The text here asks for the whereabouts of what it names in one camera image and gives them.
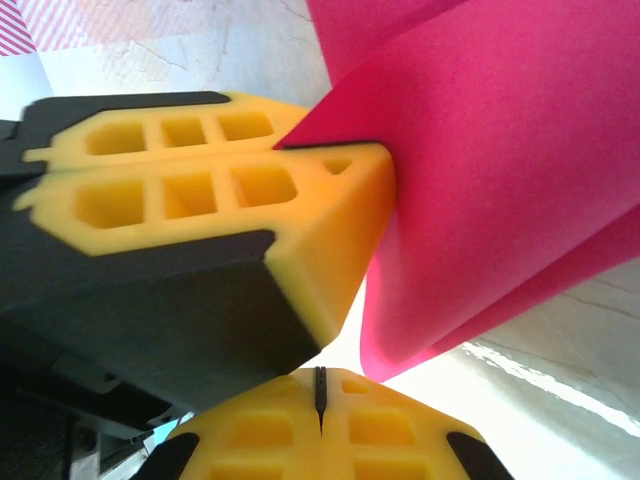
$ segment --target square hole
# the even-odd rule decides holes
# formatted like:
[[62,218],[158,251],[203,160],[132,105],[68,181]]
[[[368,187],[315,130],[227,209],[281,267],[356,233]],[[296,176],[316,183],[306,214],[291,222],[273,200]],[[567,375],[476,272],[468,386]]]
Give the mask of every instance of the square hole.
[[359,445],[403,446],[416,443],[407,416],[394,409],[363,409],[349,415],[349,440]]
[[142,181],[112,182],[81,188],[76,192],[74,208],[78,220],[95,228],[116,228],[142,223]]
[[91,155],[142,152],[146,149],[142,124],[125,122],[103,125],[87,135],[86,146]]
[[206,143],[202,124],[195,117],[172,118],[163,120],[162,137],[166,147],[187,147]]
[[209,172],[164,177],[167,218],[193,217],[216,212]]
[[224,138],[229,141],[266,137],[273,133],[273,125],[269,117],[260,112],[220,115],[218,122],[222,127]]
[[218,463],[213,465],[211,480],[282,480],[282,465],[260,463]]
[[356,480],[428,480],[419,458],[357,458],[353,468]]
[[293,444],[291,419],[282,412],[245,412],[234,425],[227,447],[274,448]]
[[291,176],[281,167],[237,168],[232,175],[241,207],[284,203],[298,195]]

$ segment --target white surface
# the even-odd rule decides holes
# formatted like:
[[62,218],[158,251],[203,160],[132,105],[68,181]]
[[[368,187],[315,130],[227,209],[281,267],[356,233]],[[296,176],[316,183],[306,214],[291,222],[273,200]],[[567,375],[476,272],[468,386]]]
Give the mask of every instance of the white surface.
[[18,120],[23,107],[51,95],[38,55],[0,57],[0,119]]
[[[304,0],[191,1],[213,7],[208,31],[42,54],[53,92],[239,90],[311,106],[329,90]],[[0,89],[3,108],[48,94],[24,78]],[[312,364],[361,371],[362,303]],[[638,479],[639,342],[635,261],[388,385],[475,426],[518,480]]]

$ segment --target black plastic part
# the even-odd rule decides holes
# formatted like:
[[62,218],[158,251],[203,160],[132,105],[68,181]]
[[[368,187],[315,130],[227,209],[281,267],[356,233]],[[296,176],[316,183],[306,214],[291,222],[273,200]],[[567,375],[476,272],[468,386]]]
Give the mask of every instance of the black plastic part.
[[316,367],[315,376],[315,404],[320,421],[320,434],[322,434],[322,424],[324,422],[324,412],[327,409],[327,367]]
[[216,92],[148,93],[90,97],[51,97],[32,103],[21,122],[0,124],[0,191],[46,172],[44,162],[22,161],[26,150],[48,147],[57,133],[106,110],[228,103]]
[[469,475],[469,480],[513,480],[486,443],[461,432],[449,433],[447,441]]
[[[0,351],[20,358],[26,394],[138,430],[109,431],[125,436],[164,407],[202,412],[319,353],[264,264],[272,232],[89,257],[11,210],[35,183],[0,194]],[[123,384],[92,387],[94,368],[61,376],[62,355]]]
[[195,433],[183,433],[161,443],[131,480],[179,480],[199,442]]
[[0,479],[66,480],[72,425],[49,406],[0,394]]

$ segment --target yellow foam pad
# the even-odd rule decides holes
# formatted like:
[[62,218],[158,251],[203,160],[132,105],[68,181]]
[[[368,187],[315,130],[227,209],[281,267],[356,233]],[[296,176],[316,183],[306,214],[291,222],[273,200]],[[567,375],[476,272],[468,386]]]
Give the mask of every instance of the yellow foam pad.
[[472,427],[346,370],[327,370],[320,433],[314,371],[276,378],[176,428],[200,441],[180,480],[466,480],[447,442]]
[[230,103],[101,112],[25,154],[31,220],[90,256],[271,230],[265,263],[320,345],[338,333],[394,207],[377,144],[276,151],[300,107]]

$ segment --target foam cutout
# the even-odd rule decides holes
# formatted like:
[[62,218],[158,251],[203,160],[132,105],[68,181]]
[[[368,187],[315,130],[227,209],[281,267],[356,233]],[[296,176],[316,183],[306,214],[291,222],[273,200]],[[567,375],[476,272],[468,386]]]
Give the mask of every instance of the foam cutout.
[[[640,253],[640,2],[418,3],[384,23],[310,2],[341,79],[280,144],[394,157],[362,335],[377,380]],[[347,47],[358,9],[379,32]]]

